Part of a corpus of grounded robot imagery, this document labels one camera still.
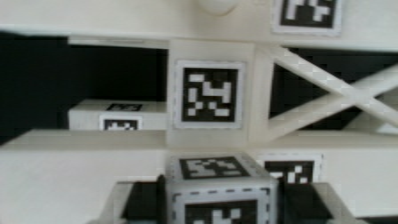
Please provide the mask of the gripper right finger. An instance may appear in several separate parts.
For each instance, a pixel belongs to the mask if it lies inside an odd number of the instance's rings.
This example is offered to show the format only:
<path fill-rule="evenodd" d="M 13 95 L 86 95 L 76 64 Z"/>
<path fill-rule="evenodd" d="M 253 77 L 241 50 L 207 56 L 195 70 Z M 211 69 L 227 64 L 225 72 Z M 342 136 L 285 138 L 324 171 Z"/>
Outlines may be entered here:
<path fill-rule="evenodd" d="M 276 224 L 367 224 L 326 183 L 278 184 Z"/>

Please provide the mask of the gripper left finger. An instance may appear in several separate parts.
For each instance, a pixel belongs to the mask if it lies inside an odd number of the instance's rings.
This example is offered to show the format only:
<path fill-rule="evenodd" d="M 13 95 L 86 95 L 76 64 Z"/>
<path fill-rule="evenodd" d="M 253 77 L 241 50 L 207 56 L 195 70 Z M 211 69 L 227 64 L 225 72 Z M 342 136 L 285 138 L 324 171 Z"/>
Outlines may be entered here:
<path fill-rule="evenodd" d="M 166 224 L 163 176 L 115 183 L 99 216 L 86 224 Z"/>

